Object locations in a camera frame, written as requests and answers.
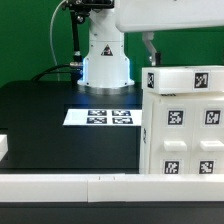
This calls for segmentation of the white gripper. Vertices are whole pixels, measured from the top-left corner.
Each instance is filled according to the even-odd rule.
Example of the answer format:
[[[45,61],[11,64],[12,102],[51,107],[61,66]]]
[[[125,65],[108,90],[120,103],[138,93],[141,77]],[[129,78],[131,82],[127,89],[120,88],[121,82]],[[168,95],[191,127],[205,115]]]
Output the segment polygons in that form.
[[[152,66],[161,65],[153,32],[224,25],[224,0],[115,0],[115,22],[122,32],[143,32]]]

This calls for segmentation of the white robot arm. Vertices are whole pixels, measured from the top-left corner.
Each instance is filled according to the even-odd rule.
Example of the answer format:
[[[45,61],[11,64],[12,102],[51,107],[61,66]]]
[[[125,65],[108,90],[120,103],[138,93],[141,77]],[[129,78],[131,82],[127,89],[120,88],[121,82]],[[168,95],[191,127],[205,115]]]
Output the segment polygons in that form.
[[[83,68],[78,84],[95,91],[119,92],[134,85],[130,60],[124,53],[124,35],[140,32],[151,53],[156,31],[217,27],[224,25],[224,0],[64,0],[75,26],[90,20],[89,51],[83,57],[74,51],[74,61]]]

